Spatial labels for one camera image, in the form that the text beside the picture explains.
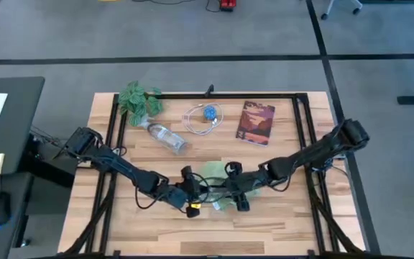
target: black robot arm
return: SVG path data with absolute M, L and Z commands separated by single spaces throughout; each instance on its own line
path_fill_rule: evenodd
M 335 155 L 363 148 L 368 140 L 368 134 L 360 123 L 348 119 L 313 145 L 289 157 L 273 158 L 260 164 L 258 171 L 242 173 L 242 169 L 237 168 L 240 163 L 232 163 L 235 168 L 227 172 L 228 178 L 225 178 L 222 188 L 227 197 L 238 203 L 239 210 L 248 211 L 244 195 L 246 192 L 264 186 L 277 186 L 286 182 L 299 166 L 310 163 L 317 168 Z M 78 128 L 66 142 L 64 150 L 79 161 L 90 161 L 99 171 L 119 172 L 129 178 L 142 194 L 167 202 L 177 209 L 183 208 L 187 202 L 200 202 L 199 197 L 209 192 L 208 187 L 201 185 L 202 181 L 195 180 L 189 166 L 182 169 L 182 183 L 169 184 L 167 177 L 154 171 L 139 169 L 114 153 L 103 144 L 98 132 L 87 127 Z

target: wooden table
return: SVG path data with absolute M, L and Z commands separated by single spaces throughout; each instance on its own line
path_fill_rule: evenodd
M 103 136 L 108 127 L 113 95 L 96 94 L 93 100 L 88 127 Z M 316 134 L 321 138 L 334 126 L 328 98 L 325 92 L 308 92 L 308 97 Z M 157 116 L 157 121 L 190 143 L 187 154 L 175 156 L 143 129 L 128 125 L 124 135 L 128 153 L 124 157 L 140 168 L 168 176 L 174 183 L 181 181 L 180 169 L 185 165 L 198 171 L 206 161 L 234 160 L 242 163 L 244 171 L 252 171 L 270 158 L 297 152 L 300 146 L 292 102 L 287 99 L 253 101 L 276 106 L 267 147 L 235 139 L 243 99 L 163 100 L 165 112 Z M 196 104 L 209 102 L 222 105 L 225 113 L 223 124 L 206 136 L 189 133 L 181 123 L 182 114 Z M 193 120 L 201 124 L 200 118 L 201 114 Z M 344 168 L 342 162 L 336 165 Z M 70 247 L 88 223 L 97 178 L 97 171 L 77 171 L 59 252 Z M 341 171 L 331 169 L 326 182 L 335 220 L 352 241 L 364 249 L 348 178 Z M 141 204 L 150 203 L 143 195 L 139 200 Z M 308 249 L 317 251 L 302 168 L 295 172 L 286 192 L 262 188 L 260 195 L 249 201 L 249 212 L 237 212 L 234 206 L 221 212 L 205 204 L 199 217 L 187 219 L 185 214 L 161 202 L 148 210 L 138 209 L 131 181 L 119 176 L 106 253 L 110 255 L 113 250 L 120 250 L 122 255 L 305 255 Z M 322 223 L 329 249 L 328 230 L 323 220 Z M 95 249 L 100 234 L 101 224 L 96 231 Z

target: gray floor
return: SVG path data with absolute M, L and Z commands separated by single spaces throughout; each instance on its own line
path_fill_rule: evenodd
M 320 16 L 328 0 L 313 1 Z M 206 12 L 205 2 L 3 0 L 0 58 L 318 53 L 304 1 L 243 0 L 232 14 Z M 366 5 L 358 17 L 351 9 L 337 1 L 321 22 L 328 53 L 414 53 L 414 5 Z M 395 100 L 414 94 L 414 60 L 331 66 L 346 116 L 372 137 L 356 157 L 381 250 L 414 256 L 414 106 Z M 46 78 L 34 124 L 60 138 L 86 124 L 94 92 L 132 80 L 164 91 L 328 91 L 320 61 L 0 65 L 3 76 Z

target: green plant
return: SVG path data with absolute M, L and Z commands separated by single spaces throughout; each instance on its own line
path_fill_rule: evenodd
M 136 127 L 142 122 L 146 114 L 156 116 L 162 112 L 162 103 L 155 97 L 161 95 L 161 90 L 153 87 L 154 96 L 144 91 L 138 81 L 130 82 L 127 87 L 119 93 L 119 105 L 121 114 L 131 112 L 129 124 Z

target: plastic bottle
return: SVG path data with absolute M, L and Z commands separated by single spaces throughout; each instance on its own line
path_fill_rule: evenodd
M 149 123 L 147 120 L 144 120 L 140 123 L 140 126 L 144 127 L 155 140 L 171 149 L 175 154 L 179 155 L 185 151 L 188 144 L 186 140 L 161 124 Z

